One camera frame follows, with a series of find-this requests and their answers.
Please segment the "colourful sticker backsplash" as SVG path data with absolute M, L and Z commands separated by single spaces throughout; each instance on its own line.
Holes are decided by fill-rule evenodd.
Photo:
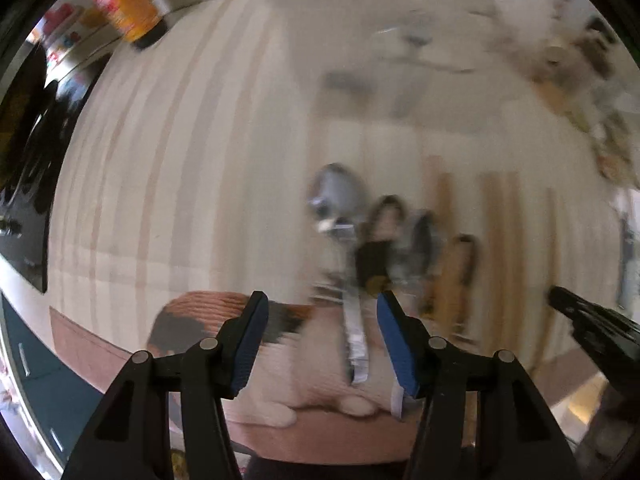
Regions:
M 94 0 L 58 0 L 27 36 L 46 51 L 47 68 L 53 70 L 70 51 L 107 24 Z

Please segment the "striped cat table mat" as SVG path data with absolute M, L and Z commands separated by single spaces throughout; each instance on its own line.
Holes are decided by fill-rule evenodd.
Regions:
M 395 295 L 392 244 L 413 212 L 435 220 L 435 183 L 454 177 L 454 312 L 435 334 L 484 350 L 488 299 L 480 176 L 522 189 L 526 289 L 520 350 L 550 403 L 597 377 L 570 329 L 544 303 L 559 283 L 612 306 L 620 261 L 620 189 L 600 175 L 590 139 L 554 114 L 501 50 L 508 97 L 485 125 L 453 132 L 345 116 L 299 89 L 274 0 L 213 0 L 155 48 L 118 51 L 82 112 L 63 162 L 50 231 L 55 310 L 96 336 L 54 333 L 73 370 L 105 389 L 112 349 L 186 351 L 261 290 L 269 323 L 250 382 L 224 404 L 234 443 L 267 460 L 358 465 L 404 460 L 416 405 L 398 420 L 398 382 L 378 329 L 376 296 Z M 312 179 L 338 162 L 361 180 L 357 280 L 369 376 L 347 377 L 340 248 L 316 230 Z

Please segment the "clutter of bags and jars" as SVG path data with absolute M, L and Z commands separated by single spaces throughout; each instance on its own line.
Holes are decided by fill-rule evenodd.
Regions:
M 600 175 L 639 188 L 639 67 L 590 0 L 551 0 L 547 29 L 532 42 L 514 24 L 501 50 L 554 114 L 589 136 Z

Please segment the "teal cabinet drawers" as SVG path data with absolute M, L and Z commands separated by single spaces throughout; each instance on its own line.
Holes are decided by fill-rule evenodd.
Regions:
M 18 391 L 40 434 L 65 465 L 102 394 L 66 366 L 1 299 L 3 335 Z

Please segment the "brown sauce bottle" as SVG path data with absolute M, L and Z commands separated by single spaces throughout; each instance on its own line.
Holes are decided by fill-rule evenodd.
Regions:
M 98 9 L 137 50 L 156 44 L 168 26 L 152 0 L 93 0 Z

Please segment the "black gas stove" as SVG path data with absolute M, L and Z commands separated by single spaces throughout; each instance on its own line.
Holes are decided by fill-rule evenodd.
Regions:
M 48 288 L 48 244 L 58 176 L 79 115 L 111 55 L 62 84 L 44 88 L 44 109 L 29 133 L 17 175 L 1 191 L 1 255 L 35 289 Z

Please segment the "steel spoon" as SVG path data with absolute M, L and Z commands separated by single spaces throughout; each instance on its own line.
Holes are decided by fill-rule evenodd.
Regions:
M 367 193 L 352 170 L 332 162 L 320 168 L 312 179 L 306 203 L 316 230 L 340 248 L 347 377 L 352 385 L 359 385 L 369 376 L 369 350 L 356 266 L 359 225 L 368 204 Z
M 402 224 L 400 235 L 392 244 L 390 277 L 398 287 L 396 298 L 407 316 L 420 318 L 426 313 L 430 288 L 431 267 L 437 259 L 439 241 L 431 211 L 418 210 Z M 395 326 L 390 358 L 394 366 L 397 386 L 392 390 L 392 415 L 403 419 L 416 405 L 411 400 L 411 388 L 416 385 L 413 360 L 407 344 L 406 324 Z

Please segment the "clear plastic organizer bin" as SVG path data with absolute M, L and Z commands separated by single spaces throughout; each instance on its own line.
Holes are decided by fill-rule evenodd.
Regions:
M 274 0 L 299 89 L 334 115 L 473 132 L 509 94 L 492 0 Z

